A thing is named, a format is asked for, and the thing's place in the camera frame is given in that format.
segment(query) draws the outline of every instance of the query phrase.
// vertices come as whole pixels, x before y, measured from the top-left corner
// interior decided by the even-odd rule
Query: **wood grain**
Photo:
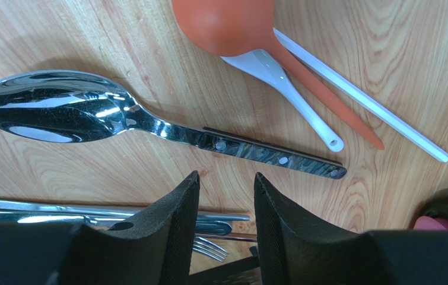
[[[276,28],[448,151],[448,0],[276,0],[276,8]],[[198,170],[201,208],[253,218],[253,178],[262,172],[309,211],[363,232],[407,227],[448,188],[448,163],[333,88],[382,139],[385,151],[374,149],[293,80],[345,141],[331,153],[275,90],[191,44],[170,1],[0,0],[0,78],[55,68],[116,80],[170,121],[335,159],[348,174],[320,178],[139,131],[70,145],[0,131],[2,198],[147,205]],[[254,233],[255,224],[237,231]],[[248,245],[225,246],[232,260],[249,254]],[[193,272],[215,265],[195,256]]]

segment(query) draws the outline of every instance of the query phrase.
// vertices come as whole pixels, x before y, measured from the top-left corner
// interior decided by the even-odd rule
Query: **white spoon handle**
[[[322,141],[331,151],[339,152],[345,146],[343,140],[320,118],[320,116],[306,103],[290,80],[276,86],[277,90],[303,115],[312,128],[319,134]]]
[[[355,85],[344,79],[341,75],[332,70],[311,53],[303,49],[296,42],[289,39],[286,35],[282,34],[275,28],[274,32],[278,40],[286,49],[297,56],[325,80],[338,87],[345,94],[349,95],[350,98],[357,101],[360,105],[364,106],[371,113],[375,114],[378,118],[386,122],[389,126],[425,150],[427,153],[431,154],[437,160],[441,162],[448,162],[448,153],[446,151],[442,150],[428,138],[420,134],[417,130],[409,126],[403,120],[399,119],[391,111],[387,110],[385,107],[380,105],[380,103],[376,102],[373,98],[362,92]]]

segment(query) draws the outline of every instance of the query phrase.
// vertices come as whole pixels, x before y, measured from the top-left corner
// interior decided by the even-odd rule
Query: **black spoon handle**
[[[267,142],[204,128],[198,144],[203,150],[254,160],[331,179],[340,179],[347,170],[340,162],[280,147]]]

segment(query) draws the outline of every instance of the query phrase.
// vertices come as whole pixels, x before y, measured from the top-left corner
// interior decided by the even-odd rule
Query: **orange ladle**
[[[376,148],[380,138],[277,40],[274,0],[172,0],[182,32],[197,47],[218,56],[267,51],[329,110]]]

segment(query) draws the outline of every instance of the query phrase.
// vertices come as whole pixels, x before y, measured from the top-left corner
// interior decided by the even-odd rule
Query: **ladle handle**
[[[198,144],[203,150],[227,154],[287,169],[298,170],[331,179],[340,179],[347,170],[337,161],[323,159],[290,148],[204,128]]]
[[[379,150],[384,146],[380,138],[334,94],[327,86],[313,75],[301,62],[299,62],[276,37],[267,41],[268,46],[264,48],[280,65],[305,86],[317,99],[319,99],[329,110],[331,110],[342,121],[349,125],[358,134]]]

